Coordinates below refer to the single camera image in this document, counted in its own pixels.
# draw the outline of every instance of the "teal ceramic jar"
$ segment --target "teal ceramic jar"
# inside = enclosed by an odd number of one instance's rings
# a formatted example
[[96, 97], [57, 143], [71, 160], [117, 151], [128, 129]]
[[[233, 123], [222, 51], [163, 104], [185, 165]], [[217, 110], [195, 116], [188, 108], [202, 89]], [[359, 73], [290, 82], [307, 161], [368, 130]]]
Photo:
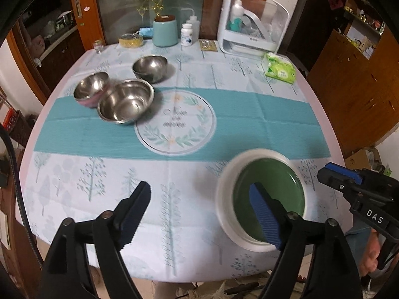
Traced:
[[177, 21], [173, 15], [157, 16], [152, 24], [152, 43], [168, 47], [178, 42]]

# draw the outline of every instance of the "tablecloth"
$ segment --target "tablecloth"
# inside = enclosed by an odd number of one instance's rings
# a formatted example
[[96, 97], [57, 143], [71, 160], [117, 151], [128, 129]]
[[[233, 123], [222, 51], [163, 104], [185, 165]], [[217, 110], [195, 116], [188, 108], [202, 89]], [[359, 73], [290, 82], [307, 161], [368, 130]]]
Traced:
[[[165, 56], [170, 66], [137, 124], [103, 122], [96, 110], [73, 100], [83, 77], [107, 71], [112, 81], [133, 78], [132, 63], [148, 54]], [[342, 196], [317, 182], [318, 169], [332, 158], [312, 107], [297, 82], [265, 77], [260, 61], [203, 52], [198, 43], [158, 48], [147, 41], [135, 50], [110, 45], [99, 55], [87, 52], [49, 102], [22, 163], [31, 228], [50, 243], [65, 217], [93, 219], [147, 181], [150, 205], [121, 251], [133, 277], [209, 281], [273, 267], [277, 250], [238, 247], [215, 214], [218, 176], [247, 149], [270, 148], [293, 161], [304, 177], [313, 220], [334, 217], [344, 224], [348, 218]], [[88, 255], [98, 266], [94, 246]]]

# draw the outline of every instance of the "metal bowl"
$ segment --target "metal bowl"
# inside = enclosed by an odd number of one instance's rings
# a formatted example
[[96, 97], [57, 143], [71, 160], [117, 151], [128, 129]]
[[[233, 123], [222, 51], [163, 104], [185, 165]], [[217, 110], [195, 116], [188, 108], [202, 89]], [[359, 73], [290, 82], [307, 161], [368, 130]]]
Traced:
[[77, 84], [73, 97], [82, 106], [95, 108], [109, 85], [109, 76], [106, 72], [93, 73]]
[[116, 124], [136, 121], [154, 100], [154, 88], [143, 79], [126, 79], [106, 91], [97, 105], [101, 119]]
[[133, 73], [150, 84], [157, 83], [166, 74], [168, 60], [163, 56], [144, 56], [133, 64]]

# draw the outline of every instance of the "door handle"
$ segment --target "door handle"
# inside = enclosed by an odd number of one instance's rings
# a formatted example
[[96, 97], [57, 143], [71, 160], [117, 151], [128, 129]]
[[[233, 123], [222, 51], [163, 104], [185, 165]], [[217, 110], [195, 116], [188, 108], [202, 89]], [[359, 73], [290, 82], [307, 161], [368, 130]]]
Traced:
[[77, 13], [77, 17], [80, 19], [83, 14], [82, 14], [82, 8], [80, 6], [80, 0], [73, 0], [75, 3], [75, 9], [76, 9], [76, 13]]

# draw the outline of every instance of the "wooden door frame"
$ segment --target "wooden door frame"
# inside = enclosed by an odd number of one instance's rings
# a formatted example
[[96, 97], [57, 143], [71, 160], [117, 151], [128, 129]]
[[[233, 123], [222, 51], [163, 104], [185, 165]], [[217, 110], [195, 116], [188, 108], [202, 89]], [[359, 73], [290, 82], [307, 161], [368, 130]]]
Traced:
[[41, 77], [33, 62], [29, 50], [23, 40], [21, 28], [17, 21], [7, 35], [7, 43], [11, 54], [17, 64], [23, 78], [27, 82], [32, 92], [39, 99], [41, 104], [45, 104], [50, 97], [51, 91]]
[[78, 17], [75, 1], [71, 0], [71, 2], [73, 14], [85, 51], [93, 49], [93, 43], [98, 39], [102, 39], [105, 44], [106, 41], [102, 31], [97, 0], [80, 0], [81, 18]]

